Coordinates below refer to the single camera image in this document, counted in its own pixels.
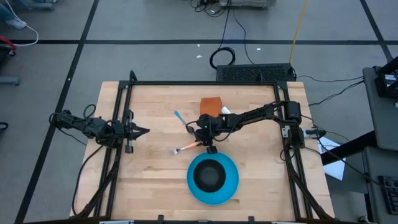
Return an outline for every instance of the wooden table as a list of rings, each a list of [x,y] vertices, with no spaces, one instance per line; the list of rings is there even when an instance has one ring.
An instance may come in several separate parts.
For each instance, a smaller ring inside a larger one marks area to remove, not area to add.
[[[310,116],[303,83],[288,84],[290,99],[300,102],[302,114]],[[95,116],[111,119],[117,88],[118,82],[102,84]],[[185,180],[187,168],[195,156],[206,150],[196,147],[170,155],[171,149],[194,140],[174,111],[178,110],[187,122],[194,121],[199,117],[200,100],[214,96],[220,96],[232,113],[252,110],[275,100],[271,86],[133,86],[134,122],[149,128],[150,133],[134,142],[133,154],[122,154],[112,219],[156,220],[158,215],[164,215],[165,220],[243,221],[248,220],[248,216],[254,216],[256,221],[294,220],[286,166],[279,158],[282,150],[279,125],[273,121],[250,124],[226,141],[216,142],[218,150],[229,155],[239,170],[239,188],[229,202],[220,206],[204,205],[189,192]],[[301,127],[311,128],[312,122],[304,118]],[[315,140],[305,143],[317,148]],[[96,148],[98,145],[90,140],[85,158]],[[76,196],[78,211],[98,188],[104,152],[103,149],[95,155],[82,172]],[[307,149],[301,152],[308,189],[333,216],[320,156]],[[304,217],[299,189],[298,196]],[[106,203],[107,197],[105,193],[103,202]]]

